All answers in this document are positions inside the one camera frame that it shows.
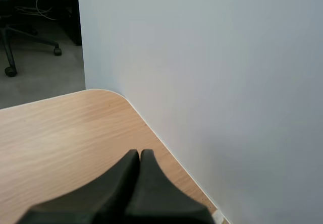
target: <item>black rubber foot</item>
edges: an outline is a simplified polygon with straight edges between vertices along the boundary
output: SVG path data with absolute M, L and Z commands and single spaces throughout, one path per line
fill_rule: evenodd
M 17 75 L 17 70 L 11 67 L 5 69 L 5 73 L 8 77 L 15 77 Z
M 59 47 L 55 47 L 54 54 L 55 54 L 55 56 L 60 56 L 60 55 L 62 55 L 62 50 Z

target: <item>wood grain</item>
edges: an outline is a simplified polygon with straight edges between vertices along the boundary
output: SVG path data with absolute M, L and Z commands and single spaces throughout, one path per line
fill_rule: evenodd
M 86 90 L 0 110 L 0 223 L 92 181 L 129 149 L 150 148 L 184 193 L 214 205 L 123 97 Z

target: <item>floor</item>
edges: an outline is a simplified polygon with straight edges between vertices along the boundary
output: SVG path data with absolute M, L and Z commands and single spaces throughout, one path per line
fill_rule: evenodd
M 75 46 L 56 22 L 33 21 L 38 36 L 56 41 L 61 56 L 53 47 L 21 38 L 12 38 L 18 75 L 9 78 L 4 69 L 8 60 L 0 43 L 0 108 L 33 102 L 85 89 L 82 47 Z

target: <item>white partition wall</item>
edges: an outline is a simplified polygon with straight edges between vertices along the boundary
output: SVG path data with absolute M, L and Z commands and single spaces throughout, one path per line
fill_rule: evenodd
M 233 224 L 323 222 L 323 0 L 79 0 L 124 95 Z

